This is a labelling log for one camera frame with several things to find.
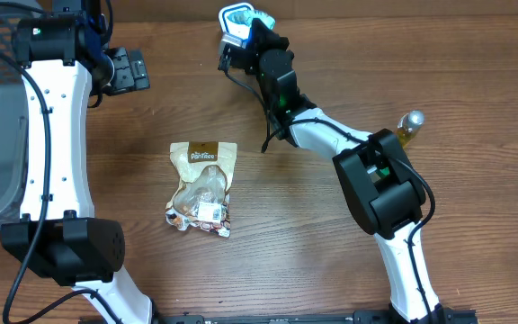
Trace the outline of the teal wet wipes pack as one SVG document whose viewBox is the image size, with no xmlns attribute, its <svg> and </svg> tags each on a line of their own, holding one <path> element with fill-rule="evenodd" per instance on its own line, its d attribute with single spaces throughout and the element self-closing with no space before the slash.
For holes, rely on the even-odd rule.
<svg viewBox="0 0 518 324">
<path fill-rule="evenodd" d="M 272 30 L 276 24 L 276 20 L 269 14 L 259 10 L 241 10 L 230 13 L 228 19 L 239 25 L 252 26 L 253 20 L 260 20 L 268 29 Z"/>
</svg>

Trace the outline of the brown Pantree snack bag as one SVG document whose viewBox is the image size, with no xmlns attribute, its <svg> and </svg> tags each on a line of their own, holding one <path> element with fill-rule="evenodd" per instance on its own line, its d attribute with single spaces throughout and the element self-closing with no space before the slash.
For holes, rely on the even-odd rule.
<svg viewBox="0 0 518 324">
<path fill-rule="evenodd" d="M 230 190 L 237 161 L 231 142 L 176 142 L 169 148 L 179 185 L 165 207 L 165 219 L 178 230 L 190 227 L 228 238 Z"/>
</svg>

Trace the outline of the yellow oil bottle silver cap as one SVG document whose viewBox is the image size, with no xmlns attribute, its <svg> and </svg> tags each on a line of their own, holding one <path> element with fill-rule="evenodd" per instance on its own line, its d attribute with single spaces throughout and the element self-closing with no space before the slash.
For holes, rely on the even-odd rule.
<svg viewBox="0 0 518 324">
<path fill-rule="evenodd" d="M 397 125 L 395 134 L 403 148 L 417 135 L 424 126 L 424 122 L 424 113 L 419 110 L 413 110 L 401 118 Z"/>
</svg>

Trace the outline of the green lid white jar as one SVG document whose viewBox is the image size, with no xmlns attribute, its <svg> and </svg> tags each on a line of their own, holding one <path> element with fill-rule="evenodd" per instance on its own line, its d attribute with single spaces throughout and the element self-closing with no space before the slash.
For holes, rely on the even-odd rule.
<svg viewBox="0 0 518 324">
<path fill-rule="evenodd" d="M 380 182 L 382 179 L 386 178 L 390 174 L 390 170 L 388 167 L 379 168 L 377 166 L 370 166 L 367 168 L 367 174 L 370 176 L 371 181 L 376 184 Z"/>
</svg>

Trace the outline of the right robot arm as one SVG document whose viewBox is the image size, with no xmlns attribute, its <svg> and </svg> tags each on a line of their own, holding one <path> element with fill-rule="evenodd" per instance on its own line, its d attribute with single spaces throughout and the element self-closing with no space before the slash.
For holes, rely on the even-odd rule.
<svg viewBox="0 0 518 324">
<path fill-rule="evenodd" d="M 436 322 L 441 304 L 421 242 L 421 229 L 433 216 L 422 208 L 435 204 L 433 191 L 412 167 L 395 132 L 352 129 L 302 94 L 288 47 L 287 38 L 255 19 L 245 39 L 223 34 L 219 69 L 239 68 L 256 78 L 254 95 L 263 107 L 266 143 L 286 140 L 332 161 L 349 213 L 380 248 L 394 320 Z"/>
</svg>

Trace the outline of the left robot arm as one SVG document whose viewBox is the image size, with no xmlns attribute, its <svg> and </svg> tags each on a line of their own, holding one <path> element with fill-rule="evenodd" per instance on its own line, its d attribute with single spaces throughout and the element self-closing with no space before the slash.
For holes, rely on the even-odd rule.
<svg viewBox="0 0 518 324">
<path fill-rule="evenodd" d="M 149 87 L 137 50 L 113 48 L 112 6 L 57 1 L 19 21 L 14 66 L 28 101 L 27 184 L 4 249 L 33 272 L 84 296 L 105 323 L 153 323 L 156 305 L 124 266 L 121 225 L 95 215 L 86 170 L 86 115 L 105 96 Z"/>
</svg>

